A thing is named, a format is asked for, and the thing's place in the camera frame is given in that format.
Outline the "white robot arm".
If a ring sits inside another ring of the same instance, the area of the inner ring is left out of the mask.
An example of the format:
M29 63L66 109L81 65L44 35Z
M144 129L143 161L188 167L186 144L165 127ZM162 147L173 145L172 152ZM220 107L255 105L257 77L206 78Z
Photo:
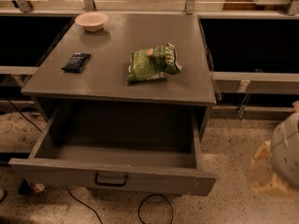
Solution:
M247 170L249 188L256 193L292 198L299 191L299 113L291 114L264 141Z

